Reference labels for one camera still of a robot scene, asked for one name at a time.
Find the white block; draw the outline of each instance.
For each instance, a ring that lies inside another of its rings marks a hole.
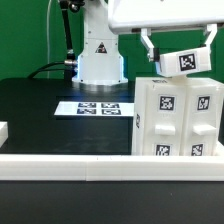
[[[179,155],[185,95],[174,79],[136,79],[132,154]]]
[[[202,47],[162,54],[156,67],[158,74],[164,77],[209,71],[211,70],[210,48]]]
[[[157,135],[175,135],[176,129],[174,126],[156,125],[155,134]]]
[[[8,138],[8,124],[7,122],[0,122],[0,147]]]
[[[194,133],[198,135],[215,135],[216,134],[216,128],[208,124],[196,125],[193,127],[193,131]]]
[[[186,85],[181,155],[213,155],[218,141],[224,86],[205,78],[188,78]]]

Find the green background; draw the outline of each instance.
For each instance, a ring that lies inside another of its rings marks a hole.
[[[48,0],[1,0],[0,3],[0,79],[26,77],[37,68],[47,64],[46,20]],[[69,13],[76,55],[83,47],[83,14]],[[155,68],[148,62],[146,50],[139,35],[119,37],[119,50],[125,58],[125,76],[155,76]],[[198,47],[204,41],[202,31],[157,33],[153,43],[164,52]],[[65,37],[60,7],[52,0],[50,14],[50,61],[66,57]],[[220,30],[212,44],[212,71],[194,76],[211,77],[224,81],[224,30]],[[61,72],[50,77],[63,78]]]

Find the stack of white blocks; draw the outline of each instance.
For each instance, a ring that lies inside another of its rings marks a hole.
[[[209,78],[137,78],[133,155],[211,156],[224,85]]]
[[[8,124],[7,122],[0,122],[0,148],[8,138]]]

